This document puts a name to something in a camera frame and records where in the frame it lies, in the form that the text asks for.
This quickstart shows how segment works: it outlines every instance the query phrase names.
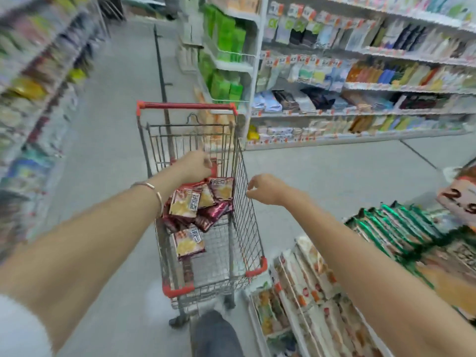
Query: shopping cart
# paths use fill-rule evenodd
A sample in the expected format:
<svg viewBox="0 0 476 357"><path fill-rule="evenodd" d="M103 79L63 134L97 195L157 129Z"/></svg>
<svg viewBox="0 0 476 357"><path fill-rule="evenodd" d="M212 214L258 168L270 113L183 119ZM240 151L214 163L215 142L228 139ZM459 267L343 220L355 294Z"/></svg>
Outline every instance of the shopping cart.
<svg viewBox="0 0 476 357"><path fill-rule="evenodd" d="M181 327L188 321L185 309L200 301L225 295L227 308L235 306L234 291L268 269L253 203L246 197L248 178L243 155L235 133L235 123L200 124L196 114L188 116L187 124L141 124L142 109L219 109L237 111L233 104L176 104L137 102L137 126L144 149L148 177L151 164L157 171L168 167L188 151L210 153L217 177L235 178L233 212L224 215L204 233L205 253L178 261L170 231L161 218L155 221L158 252L162 271L162 290L179 309L179 316L169 321ZM196 124L191 124L195 116Z"/></svg>

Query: cart wheel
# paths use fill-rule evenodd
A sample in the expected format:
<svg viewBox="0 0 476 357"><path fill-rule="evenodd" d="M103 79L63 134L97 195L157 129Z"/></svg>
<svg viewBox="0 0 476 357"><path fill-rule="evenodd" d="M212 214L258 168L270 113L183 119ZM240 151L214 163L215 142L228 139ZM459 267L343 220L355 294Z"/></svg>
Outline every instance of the cart wheel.
<svg viewBox="0 0 476 357"><path fill-rule="evenodd" d="M189 319L190 318L188 315L179 315L169 320L169 326L175 329L182 328L189 321Z"/></svg>
<svg viewBox="0 0 476 357"><path fill-rule="evenodd" d="M234 294L228 294L225 296L225 300L223 301L225 308L227 310L235 308L235 295Z"/></svg>

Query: gray pants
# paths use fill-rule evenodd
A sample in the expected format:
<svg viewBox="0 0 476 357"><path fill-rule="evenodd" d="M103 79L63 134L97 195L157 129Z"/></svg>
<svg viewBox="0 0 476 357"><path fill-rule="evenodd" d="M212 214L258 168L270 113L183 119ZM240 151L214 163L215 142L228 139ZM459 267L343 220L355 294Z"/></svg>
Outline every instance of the gray pants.
<svg viewBox="0 0 476 357"><path fill-rule="evenodd" d="M194 357L244 356L235 329L215 310L198 319L191 340Z"/></svg>

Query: bracelet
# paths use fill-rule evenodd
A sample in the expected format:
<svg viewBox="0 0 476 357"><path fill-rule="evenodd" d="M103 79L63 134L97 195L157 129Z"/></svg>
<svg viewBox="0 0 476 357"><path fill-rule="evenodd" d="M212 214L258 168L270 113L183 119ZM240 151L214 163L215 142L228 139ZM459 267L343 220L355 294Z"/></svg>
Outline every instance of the bracelet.
<svg viewBox="0 0 476 357"><path fill-rule="evenodd" d="M149 188L151 188L152 190L155 190L155 186L153 186L152 184L150 184L148 182L136 182L136 183L132 184L130 187L133 187L135 185L145 185L145 186L148 186ZM159 192L157 192L157 198L158 198L158 201L160 203L160 214L158 216L162 216L162 213L164 212L164 204L162 203L162 196L160 195Z"/></svg>

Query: orange price label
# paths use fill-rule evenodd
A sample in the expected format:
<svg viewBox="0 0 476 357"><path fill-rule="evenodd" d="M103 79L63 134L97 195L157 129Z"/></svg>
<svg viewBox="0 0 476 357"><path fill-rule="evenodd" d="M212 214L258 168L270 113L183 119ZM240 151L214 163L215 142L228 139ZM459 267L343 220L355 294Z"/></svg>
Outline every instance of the orange price label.
<svg viewBox="0 0 476 357"><path fill-rule="evenodd" d="M438 193L437 201L476 230L476 184L465 177Z"/></svg>

